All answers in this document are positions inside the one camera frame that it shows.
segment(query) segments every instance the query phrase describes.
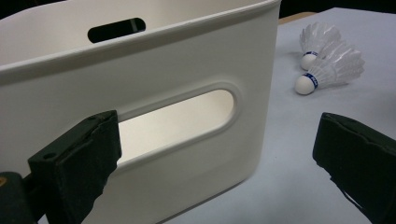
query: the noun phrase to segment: white table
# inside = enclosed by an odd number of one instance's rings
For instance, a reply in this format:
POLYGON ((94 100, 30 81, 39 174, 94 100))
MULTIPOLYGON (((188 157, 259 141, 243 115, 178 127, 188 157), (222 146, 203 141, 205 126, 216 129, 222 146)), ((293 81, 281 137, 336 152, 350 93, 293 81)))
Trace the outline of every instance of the white table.
POLYGON ((168 220, 168 224, 365 224, 312 159, 323 112, 356 119, 396 139, 396 15, 334 8, 280 25, 262 160, 256 173, 219 197, 168 220), (349 85, 295 93, 299 35, 315 21, 335 24, 357 46, 365 72, 349 85))

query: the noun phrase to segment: oval handle cutout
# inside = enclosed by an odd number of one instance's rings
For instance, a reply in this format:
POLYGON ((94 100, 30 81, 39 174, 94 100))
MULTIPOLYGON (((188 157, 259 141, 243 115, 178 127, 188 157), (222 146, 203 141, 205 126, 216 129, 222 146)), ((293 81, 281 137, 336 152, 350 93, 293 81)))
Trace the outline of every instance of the oval handle cutout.
POLYGON ((118 164, 218 128, 229 120, 233 104, 228 91, 217 90, 119 123, 118 164))
POLYGON ((145 30, 145 22, 140 18, 133 18, 93 27, 88 31, 88 38, 92 43, 98 43, 145 30))

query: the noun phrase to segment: dark background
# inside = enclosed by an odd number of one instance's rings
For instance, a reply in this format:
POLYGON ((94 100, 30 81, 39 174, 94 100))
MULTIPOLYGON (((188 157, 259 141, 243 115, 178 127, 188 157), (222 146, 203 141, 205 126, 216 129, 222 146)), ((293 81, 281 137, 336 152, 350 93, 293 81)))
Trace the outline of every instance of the dark background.
MULTIPOLYGON (((0 20, 29 7, 61 1, 63 0, 0 0, 0 20)), ((305 11, 320 12, 332 7, 396 13, 394 0, 283 0, 279 18, 305 11)))

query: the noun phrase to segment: shuttlecock band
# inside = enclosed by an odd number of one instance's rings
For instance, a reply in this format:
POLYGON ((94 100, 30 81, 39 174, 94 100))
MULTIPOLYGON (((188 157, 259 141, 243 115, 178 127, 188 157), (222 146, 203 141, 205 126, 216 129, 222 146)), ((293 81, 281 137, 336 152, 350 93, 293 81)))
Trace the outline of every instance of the shuttlecock band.
POLYGON ((303 56, 307 55, 307 54, 313 54, 315 56, 318 56, 318 53, 314 52, 314 51, 308 51, 307 53, 305 53, 303 56))
POLYGON ((303 76, 309 77, 309 79, 311 79, 312 83, 314 83, 315 89, 318 87, 318 81, 314 76, 312 76, 309 73, 305 73, 305 74, 303 74, 303 76))

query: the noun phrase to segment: white plastic bin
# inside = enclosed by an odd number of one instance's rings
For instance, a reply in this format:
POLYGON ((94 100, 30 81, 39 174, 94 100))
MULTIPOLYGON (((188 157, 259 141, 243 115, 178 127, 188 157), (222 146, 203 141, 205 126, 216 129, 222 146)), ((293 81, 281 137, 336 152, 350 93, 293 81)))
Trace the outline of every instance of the white plastic bin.
POLYGON ((71 0, 1 20, 0 171, 27 175, 29 157, 90 115, 117 109, 124 121, 223 90, 223 121, 124 158, 85 223, 155 223, 243 181, 262 152, 279 3, 71 0), (132 18, 146 31, 87 37, 132 18))

